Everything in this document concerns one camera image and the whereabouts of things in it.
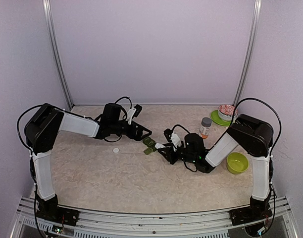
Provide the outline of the green weekly pill organizer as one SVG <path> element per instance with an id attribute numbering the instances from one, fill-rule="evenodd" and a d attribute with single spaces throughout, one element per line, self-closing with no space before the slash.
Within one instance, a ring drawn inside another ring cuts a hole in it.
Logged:
<path id="1" fill-rule="evenodd" d="M 147 148 L 144 150 L 145 155 L 149 155 L 157 150 L 155 147 L 156 142 L 153 139 L 151 139 L 149 136 L 143 139 L 143 144 L 147 146 Z"/>

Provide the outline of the small white pill bottle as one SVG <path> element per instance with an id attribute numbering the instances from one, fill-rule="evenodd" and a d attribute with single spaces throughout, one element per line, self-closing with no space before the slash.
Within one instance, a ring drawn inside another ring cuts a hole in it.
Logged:
<path id="1" fill-rule="evenodd" d="M 160 144 L 160 143 L 156 143 L 155 144 L 155 148 L 158 150 L 158 149 L 161 149 L 161 148 L 165 148 L 166 146 L 164 146 L 163 144 Z"/>

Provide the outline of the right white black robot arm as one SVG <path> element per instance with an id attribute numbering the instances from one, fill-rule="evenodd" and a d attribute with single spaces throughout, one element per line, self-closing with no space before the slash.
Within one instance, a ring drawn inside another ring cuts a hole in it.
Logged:
<path id="1" fill-rule="evenodd" d="M 231 210 L 236 219 L 257 220 L 271 216 L 269 200 L 273 175 L 271 149 L 273 127 L 264 121 L 241 114 L 230 124 L 211 149 L 204 146 L 203 139 L 196 133 L 188 133 L 181 141 L 171 130 L 164 131 L 166 144 L 155 147 L 170 164 L 178 160 L 193 163 L 196 171 L 211 173 L 231 152 L 241 146 L 252 160 L 253 189 L 250 205 Z"/>

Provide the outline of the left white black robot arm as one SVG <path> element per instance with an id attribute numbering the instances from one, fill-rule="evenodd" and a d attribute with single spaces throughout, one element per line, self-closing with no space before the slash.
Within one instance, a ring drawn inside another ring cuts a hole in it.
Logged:
<path id="1" fill-rule="evenodd" d="M 35 184 L 35 196 L 41 216 L 56 221 L 62 216 L 51 175 L 51 151 L 61 131 L 80 134 L 98 140 L 116 135 L 142 141 L 152 131 L 136 123 L 140 105 L 126 111 L 120 104 L 108 103 L 95 119 L 81 116 L 54 105 L 36 105 L 37 111 L 24 127 L 25 138 L 20 141 L 30 152 L 30 173 Z"/>

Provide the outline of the orange grey-capped supplement bottle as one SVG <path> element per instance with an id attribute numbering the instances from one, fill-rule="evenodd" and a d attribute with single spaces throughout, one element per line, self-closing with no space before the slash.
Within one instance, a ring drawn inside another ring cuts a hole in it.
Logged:
<path id="1" fill-rule="evenodd" d="M 208 137 L 211 124 L 212 124 L 211 118 L 208 117 L 202 118 L 199 128 L 199 136 L 202 139 L 206 139 Z"/>

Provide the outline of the green saucer plate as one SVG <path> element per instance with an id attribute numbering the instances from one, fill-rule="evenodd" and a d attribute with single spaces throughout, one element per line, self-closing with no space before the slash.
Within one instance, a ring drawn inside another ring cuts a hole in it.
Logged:
<path id="1" fill-rule="evenodd" d="M 211 112 L 210 118 L 214 123 L 221 126 L 229 126 L 231 124 L 232 114 L 221 112 L 220 110 L 215 110 Z"/>

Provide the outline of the lime green bowl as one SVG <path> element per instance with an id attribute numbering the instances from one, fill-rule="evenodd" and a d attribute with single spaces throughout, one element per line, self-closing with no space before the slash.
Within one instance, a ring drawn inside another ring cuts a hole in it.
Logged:
<path id="1" fill-rule="evenodd" d="M 248 169 L 249 161 L 244 154 L 232 152 L 227 156 L 226 166 L 230 173 L 238 175 Z"/>

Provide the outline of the red patterned white bowl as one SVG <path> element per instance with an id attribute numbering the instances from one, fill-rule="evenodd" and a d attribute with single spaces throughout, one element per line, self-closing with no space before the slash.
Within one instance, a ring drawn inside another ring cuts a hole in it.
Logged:
<path id="1" fill-rule="evenodd" d="M 223 121 L 231 121 L 233 112 L 234 112 L 234 108 L 235 107 L 233 105 L 228 105 L 228 104 L 220 105 L 218 107 L 219 118 Z"/>

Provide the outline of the front aluminium rail base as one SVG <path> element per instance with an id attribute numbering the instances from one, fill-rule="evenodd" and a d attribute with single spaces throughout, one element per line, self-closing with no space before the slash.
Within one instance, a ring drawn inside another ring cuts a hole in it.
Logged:
<path id="1" fill-rule="evenodd" d="M 34 219 L 34 200 L 23 197 L 8 237 L 39 238 L 230 238 L 246 237 L 255 222 L 233 225 L 229 209 L 194 213 L 135 214 L 78 209 L 76 225 Z"/>

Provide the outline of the left aluminium frame post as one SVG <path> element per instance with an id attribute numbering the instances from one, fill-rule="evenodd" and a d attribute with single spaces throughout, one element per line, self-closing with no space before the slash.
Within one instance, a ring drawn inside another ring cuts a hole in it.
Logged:
<path id="1" fill-rule="evenodd" d="M 64 70 L 62 61 L 60 58 L 59 48 L 56 40 L 56 33 L 55 33 L 55 27 L 54 27 L 54 21 L 52 17 L 52 10 L 51 10 L 51 1 L 50 0 L 43 0 L 43 9 L 44 9 L 44 15 L 46 19 L 46 25 L 48 29 L 48 34 L 50 37 L 50 45 L 52 49 L 52 54 L 54 57 L 54 62 L 59 78 L 59 83 L 61 85 L 63 95 L 67 104 L 67 107 L 69 110 L 71 110 L 74 107 L 74 103 L 71 97 L 70 90 L 68 88 L 68 84 L 65 78 Z"/>

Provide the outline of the aluminium frame post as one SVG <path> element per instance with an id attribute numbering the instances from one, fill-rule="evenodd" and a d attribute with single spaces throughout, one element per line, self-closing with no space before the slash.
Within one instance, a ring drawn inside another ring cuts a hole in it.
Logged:
<path id="1" fill-rule="evenodd" d="M 52 17 L 52 10 L 51 10 L 51 1 L 50 0 L 43 0 L 43 9 L 44 9 L 44 15 L 46 19 L 46 25 L 48 29 L 48 34 L 50 37 L 50 45 L 52 49 L 52 54 L 54 57 L 54 62 L 59 78 L 59 83 L 61 85 L 63 95 L 67 104 L 67 107 L 69 110 L 71 110 L 74 107 L 74 103 L 71 97 L 70 90 L 68 88 L 68 84 L 65 78 L 64 70 L 62 61 L 60 58 L 59 48 L 56 40 L 56 33 L 55 33 L 55 27 L 54 27 L 54 21 Z"/>
<path id="2" fill-rule="evenodd" d="M 254 8 L 253 8 L 253 15 L 252 15 L 252 23 L 251 23 L 251 29 L 249 34 L 249 41 L 247 45 L 247 50 L 244 58 L 244 64 L 242 67 L 241 75 L 240 75 L 240 81 L 238 84 L 238 88 L 236 91 L 236 95 L 233 101 L 233 105 L 237 105 L 241 99 L 241 96 L 244 91 L 245 83 L 247 80 L 247 74 L 249 71 L 251 59 L 253 56 L 253 50 L 255 45 L 255 39 L 258 31 L 258 25 L 259 25 L 259 19 L 260 19 L 260 13 L 261 13 L 261 6 L 262 6 L 262 0 L 255 0 L 254 1 Z"/>

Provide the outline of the right aluminium frame post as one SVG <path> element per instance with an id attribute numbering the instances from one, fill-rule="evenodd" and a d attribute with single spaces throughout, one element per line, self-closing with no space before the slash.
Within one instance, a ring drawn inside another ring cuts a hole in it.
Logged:
<path id="1" fill-rule="evenodd" d="M 245 83 L 247 80 L 247 74 L 249 71 L 251 59 L 253 56 L 253 50 L 255 45 L 255 39 L 258 31 L 258 25 L 259 25 L 259 19 L 260 19 L 260 13 L 261 13 L 261 6 L 262 6 L 262 0 L 255 0 L 254 1 L 254 8 L 253 8 L 253 15 L 252 15 L 252 23 L 251 23 L 251 29 L 249 34 L 249 41 L 247 45 L 247 50 L 244 58 L 244 64 L 242 67 L 241 75 L 240 75 L 240 81 L 238 84 L 238 88 L 236 91 L 236 95 L 233 101 L 233 105 L 237 105 L 241 99 L 241 96 L 244 91 Z"/>

